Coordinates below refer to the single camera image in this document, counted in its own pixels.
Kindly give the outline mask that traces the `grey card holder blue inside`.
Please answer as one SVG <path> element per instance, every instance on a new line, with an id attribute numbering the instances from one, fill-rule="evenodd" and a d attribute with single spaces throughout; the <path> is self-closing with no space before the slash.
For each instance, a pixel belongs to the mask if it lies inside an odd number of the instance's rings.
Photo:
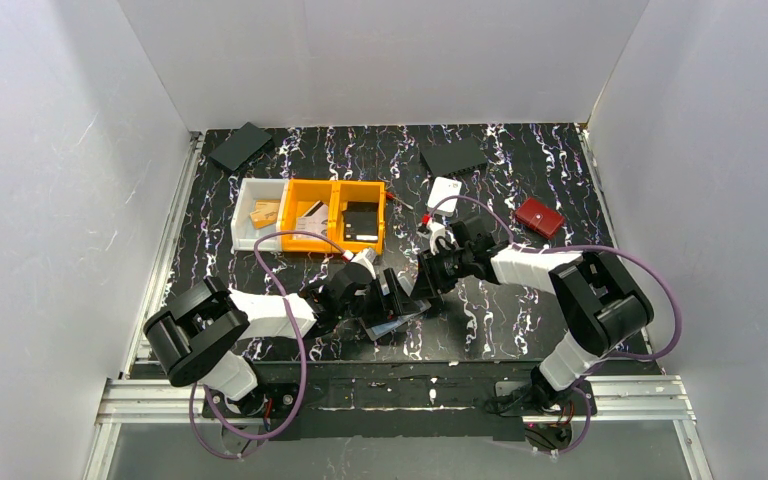
<path id="1" fill-rule="evenodd" d="M 424 300 L 412 302 L 407 313 L 395 316 L 391 316 L 383 308 L 373 308 L 360 317 L 360 324 L 369 339 L 377 341 L 387 335 L 404 332 L 410 322 L 421 319 L 430 308 L 431 303 Z"/>

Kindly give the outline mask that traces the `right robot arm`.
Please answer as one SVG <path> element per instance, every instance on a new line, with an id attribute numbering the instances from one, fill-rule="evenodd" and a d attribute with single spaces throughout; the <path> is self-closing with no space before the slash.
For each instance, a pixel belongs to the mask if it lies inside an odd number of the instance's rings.
<path id="1" fill-rule="evenodd" d="M 647 296 L 612 252 L 527 252 L 495 240 L 477 217 L 450 226 L 425 218 L 419 232 L 429 247 L 418 256 L 411 292 L 416 300 L 447 293 L 466 277 L 537 289 L 556 298 L 567 331 L 531 373 L 532 391 L 545 397 L 569 391 L 654 318 Z"/>

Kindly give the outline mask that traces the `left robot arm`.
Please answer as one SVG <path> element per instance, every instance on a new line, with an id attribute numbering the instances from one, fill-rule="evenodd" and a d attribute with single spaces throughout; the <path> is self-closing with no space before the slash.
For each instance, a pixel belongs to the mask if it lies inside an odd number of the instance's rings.
<path id="1" fill-rule="evenodd" d="M 239 340 L 318 337 L 344 320 L 359 321 L 376 340 L 429 309 L 405 285 L 392 269 L 376 276 L 359 259 L 286 297 L 244 293 L 208 276 L 151 316 L 143 333 L 172 386 L 203 384 L 239 402 L 263 390 L 251 362 L 232 351 Z"/>

